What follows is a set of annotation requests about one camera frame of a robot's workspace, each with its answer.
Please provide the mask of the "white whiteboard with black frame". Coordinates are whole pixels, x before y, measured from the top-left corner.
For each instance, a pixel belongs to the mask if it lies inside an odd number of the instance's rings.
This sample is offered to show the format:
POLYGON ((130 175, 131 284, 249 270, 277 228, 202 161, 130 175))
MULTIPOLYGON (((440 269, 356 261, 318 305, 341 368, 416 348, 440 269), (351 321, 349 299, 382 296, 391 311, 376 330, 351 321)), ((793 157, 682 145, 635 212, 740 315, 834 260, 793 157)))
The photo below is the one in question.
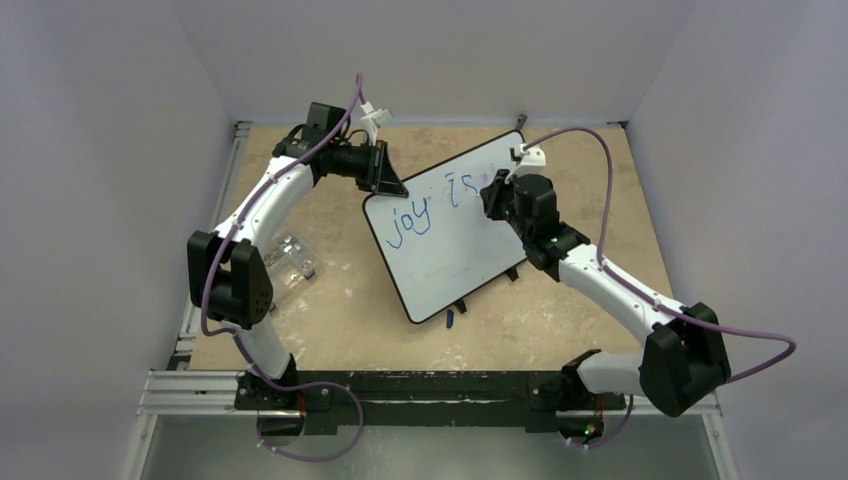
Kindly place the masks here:
POLYGON ((406 179, 405 198, 370 195, 362 203, 403 312, 421 324, 515 268, 526 258, 508 224, 488 219, 480 197, 510 150, 517 130, 428 167, 406 179))

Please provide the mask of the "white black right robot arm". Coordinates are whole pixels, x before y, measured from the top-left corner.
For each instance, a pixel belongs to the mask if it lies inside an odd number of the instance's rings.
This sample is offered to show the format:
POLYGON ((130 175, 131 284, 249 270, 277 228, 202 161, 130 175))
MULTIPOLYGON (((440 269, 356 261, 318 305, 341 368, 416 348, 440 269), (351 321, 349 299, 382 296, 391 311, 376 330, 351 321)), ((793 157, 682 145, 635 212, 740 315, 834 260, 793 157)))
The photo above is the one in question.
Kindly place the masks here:
POLYGON ((550 179, 497 171, 482 189, 487 218, 504 221, 520 239, 530 264, 600 306, 639 342, 639 354, 591 349, 561 369, 559 397, 584 407, 602 394, 647 398, 678 417, 732 375, 717 314, 658 292, 599 254, 590 239, 561 221, 550 179))

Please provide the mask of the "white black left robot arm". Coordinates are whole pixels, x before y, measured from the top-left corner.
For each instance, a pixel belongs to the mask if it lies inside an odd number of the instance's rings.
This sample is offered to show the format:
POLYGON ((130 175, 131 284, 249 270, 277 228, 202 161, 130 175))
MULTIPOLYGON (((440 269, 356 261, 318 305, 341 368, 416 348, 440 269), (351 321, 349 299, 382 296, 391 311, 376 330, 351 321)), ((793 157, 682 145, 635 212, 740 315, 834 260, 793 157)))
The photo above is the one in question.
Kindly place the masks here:
POLYGON ((201 332, 231 337, 247 362, 238 409, 284 409, 306 402, 309 386, 299 382, 294 356, 269 318, 274 286, 265 264, 294 207, 327 176, 351 178, 359 190, 378 196, 409 195, 391 164, 387 142, 378 137, 393 113, 367 100, 355 105, 362 111, 362 142, 351 139, 351 109, 312 103, 306 121, 275 145, 245 200, 212 231, 196 231, 187 241, 190 299, 200 311, 201 332))

